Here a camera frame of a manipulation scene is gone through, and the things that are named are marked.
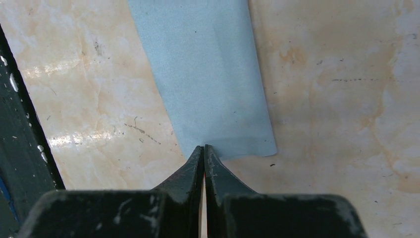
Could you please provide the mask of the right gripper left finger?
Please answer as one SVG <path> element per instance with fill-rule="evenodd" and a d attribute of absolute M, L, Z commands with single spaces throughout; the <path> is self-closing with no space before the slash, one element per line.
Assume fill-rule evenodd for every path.
<path fill-rule="evenodd" d="M 150 190 L 53 190 L 31 209 L 20 238 L 198 238 L 204 149 Z"/>

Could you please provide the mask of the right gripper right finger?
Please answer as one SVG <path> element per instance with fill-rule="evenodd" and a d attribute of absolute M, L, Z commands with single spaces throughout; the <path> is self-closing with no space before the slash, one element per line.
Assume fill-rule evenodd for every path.
<path fill-rule="evenodd" d="M 365 238 L 354 206 L 333 194 L 262 194 L 204 147 L 210 238 Z"/>

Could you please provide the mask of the light blue cleaning cloth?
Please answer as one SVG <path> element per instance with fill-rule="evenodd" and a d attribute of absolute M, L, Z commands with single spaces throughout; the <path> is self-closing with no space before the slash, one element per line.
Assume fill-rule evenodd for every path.
<path fill-rule="evenodd" d="M 179 146 L 229 159 L 277 153 L 246 0 L 131 0 Z"/>

